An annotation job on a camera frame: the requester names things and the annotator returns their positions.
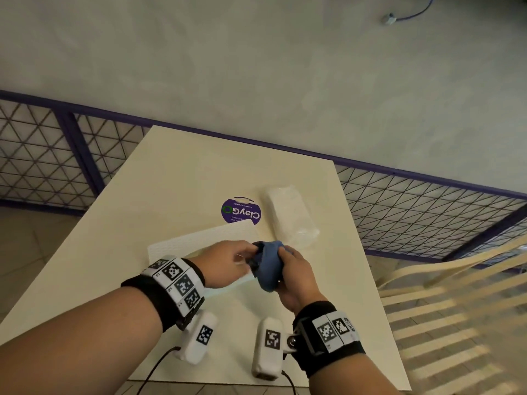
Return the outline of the round purple label card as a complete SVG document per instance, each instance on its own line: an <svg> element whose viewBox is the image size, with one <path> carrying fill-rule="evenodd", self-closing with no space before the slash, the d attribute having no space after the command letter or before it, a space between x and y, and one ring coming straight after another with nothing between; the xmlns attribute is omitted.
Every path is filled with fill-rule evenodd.
<svg viewBox="0 0 527 395"><path fill-rule="evenodd" d="M221 206L221 216L227 223L235 223L249 219L254 225L258 224L262 212L260 206L247 197L232 197Z"/></svg>

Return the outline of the person's right forearm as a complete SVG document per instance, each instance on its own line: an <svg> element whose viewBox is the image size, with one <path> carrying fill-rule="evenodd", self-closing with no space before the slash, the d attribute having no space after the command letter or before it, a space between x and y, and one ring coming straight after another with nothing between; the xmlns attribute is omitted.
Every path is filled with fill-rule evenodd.
<svg viewBox="0 0 527 395"><path fill-rule="evenodd" d="M308 379L311 395L402 395L363 353L314 357Z"/></svg>

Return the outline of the person's right hand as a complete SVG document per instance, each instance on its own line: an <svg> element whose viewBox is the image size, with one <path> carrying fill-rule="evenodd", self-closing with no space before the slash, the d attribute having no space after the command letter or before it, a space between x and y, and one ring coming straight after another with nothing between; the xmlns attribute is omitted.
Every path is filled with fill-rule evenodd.
<svg viewBox="0 0 527 395"><path fill-rule="evenodd" d="M282 305L295 316L314 302L327 301L322 295L310 263L295 250L295 262L282 269L283 280L275 292Z"/></svg>

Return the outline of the purple mesh railing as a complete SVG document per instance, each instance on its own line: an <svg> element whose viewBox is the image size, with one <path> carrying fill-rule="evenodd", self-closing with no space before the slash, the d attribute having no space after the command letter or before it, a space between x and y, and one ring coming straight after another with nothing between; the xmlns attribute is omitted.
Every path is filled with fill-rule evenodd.
<svg viewBox="0 0 527 395"><path fill-rule="evenodd" d="M527 234L527 193L0 90L0 206L82 216L153 126L334 163L367 254L435 263Z"/></svg>

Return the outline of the blue clay lump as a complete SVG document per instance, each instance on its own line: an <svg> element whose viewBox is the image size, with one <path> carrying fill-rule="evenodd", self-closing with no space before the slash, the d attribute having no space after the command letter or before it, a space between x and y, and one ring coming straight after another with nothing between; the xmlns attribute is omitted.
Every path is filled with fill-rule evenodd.
<svg viewBox="0 0 527 395"><path fill-rule="evenodd" d="M284 262L280 258L278 250L284 244L281 241L257 241L253 245L257 247L257 251L246 260L246 263L250 266L260 288L272 293L283 280Z"/></svg>

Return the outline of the cream slatted chair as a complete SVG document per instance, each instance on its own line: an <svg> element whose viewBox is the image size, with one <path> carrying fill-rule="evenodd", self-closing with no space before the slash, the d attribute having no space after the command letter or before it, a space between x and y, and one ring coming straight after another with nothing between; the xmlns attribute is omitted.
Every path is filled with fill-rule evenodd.
<svg viewBox="0 0 527 395"><path fill-rule="evenodd" d="M527 234L376 286L411 395L527 395Z"/></svg>

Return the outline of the person's left forearm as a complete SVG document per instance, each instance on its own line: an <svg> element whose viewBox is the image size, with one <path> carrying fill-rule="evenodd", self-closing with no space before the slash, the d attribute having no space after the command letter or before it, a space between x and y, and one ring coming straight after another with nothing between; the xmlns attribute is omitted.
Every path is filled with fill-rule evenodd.
<svg viewBox="0 0 527 395"><path fill-rule="evenodd" d="M122 287L0 346L0 395L113 395L163 332L151 301Z"/></svg>

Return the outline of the person's left hand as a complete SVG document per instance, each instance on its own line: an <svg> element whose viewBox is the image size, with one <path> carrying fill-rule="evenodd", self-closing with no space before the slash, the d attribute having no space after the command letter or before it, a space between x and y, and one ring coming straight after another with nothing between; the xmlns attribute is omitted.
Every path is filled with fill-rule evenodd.
<svg viewBox="0 0 527 395"><path fill-rule="evenodd" d="M206 288L220 289L235 282L229 281L228 277L226 278L225 275L225 261L227 253L225 242L226 241L220 241L215 243L206 248L197 256L189 259L200 269L205 280L204 286Z"/></svg>

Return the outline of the clear plastic wrapped white packet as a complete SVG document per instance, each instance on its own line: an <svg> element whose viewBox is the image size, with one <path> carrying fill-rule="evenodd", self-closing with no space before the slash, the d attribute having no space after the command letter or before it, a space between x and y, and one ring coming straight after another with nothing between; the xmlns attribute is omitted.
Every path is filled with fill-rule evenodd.
<svg viewBox="0 0 527 395"><path fill-rule="evenodd" d="M275 237L298 250L312 246L320 230L298 189L292 185L269 187L265 195Z"/></svg>

